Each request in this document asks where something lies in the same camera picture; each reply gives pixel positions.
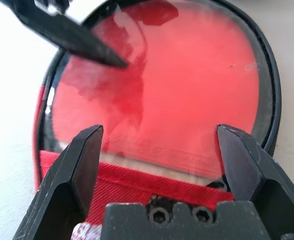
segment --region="black rim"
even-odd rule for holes
[[[120,6],[121,8],[128,7],[130,5],[143,2],[144,0],[119,0],[119,1],[106,1],[102,5],[100,5],[97,9],[95,9],[89,17],[83,22],[83,26],[87,28],[92,28],[94,25],[98,24],[103,19],[109,17],[114,11],[116,6]],[[281,85],[280,85],[280,77],[279,71],[277,67],[277,63],[272,52],[272,49],[262,33],[261,29],[258,25],[242,10],[232,5],[231,3],[225,0],[212,0],[212,2],[219,4],[225,9],[234,13],[237,17],[240,17],[247,26],[249,26],[250,30],[255,35],[256,39],[260,44],[260,48],[262,49],[264,58],[267,62],[269,72],[267,74],[270,75],[271,84],[272,84],[272,96],[273,96],[273,106],[272,106],[272,117],[269,125],[269,129],[267,131],[266,137],[262,141],[262,147],[270,154],[273,155],[274,148],[276,144],[276,139],[279,131],[280,118],[281,118]],[[40,181],[42,180],[41,167],[40,167],[40,154],[39,151],[43,149],[43,137],[44,137],[44,122],[45,122],[45,108],[48,100],[49,90],[54,82],[54,77],[56,71],[60,65],[61,60],[64,56],[68,57],[69,54],[66,54],[66,51],[63,49],[59,49],[55,57],[53,58],[47,73],[44,78],[44,95],[41,102],[40,113],[37,119],[37,129],[36,129],[36,163],[37,163],[37,173],[39,174]],[[261,109],[261,104],[259,100],[258,111]]]

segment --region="black pointed tool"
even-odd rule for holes
[[[89,29],[76,24],[66,16],[49,15],[38,8],[34,0],[0,1],[10,7],[24,25],[68,52],[104,65],[121,68],[128,65]],[[68,6],[69,4],[63,4],[60,10],[64,13]]]

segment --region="red strap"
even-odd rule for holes
[[[37,162],[37,157],[36,157],[36,151],[37,151],[37,149],[36,149],[36,146],[37,146],[36,131],[38,131],[38,127],[37,127],[38,116],[40,113],[40,107],[41,107],[41,102],[42,102],[44,90],[45,90],[45,87],[41,86],[39,94],[38,94],[36,111],[35,111],[34,120],[33,120],[33,131],[32,131],[32,159],[33,159],[33,170],[34,170],[34,179],[35,179],[35,188],[36,188],[35,191],[37,191],[38,186],[40,185],[39,174],[38,174],[39,163]]]
[[[59,154],[40,151],[42,173],[45,175]],[[128,168],[99,163],[99,173],[87,222],[101,224],[108,203],[147,204],[151,195],[180,202],[206,206],[214,210],[221,201],[232,201],[232,193],[198,186],[169,178],[154,176]]]

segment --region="black plastic tool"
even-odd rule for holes
[[[52,164],[13,240],[69,240],[89,213],[103,128],[81,131]]]
[[[35,5],[34,0],[0,0],[7,5],[27,27],[77,56],[116,67],[126,67],[128,63],[113,49],[105,45],[89,29],[80,26],[64,15],[49,15]],[[69,7],[68,0],[53,2],[62,13]],[[47,7],[48,0],[41,0]]]

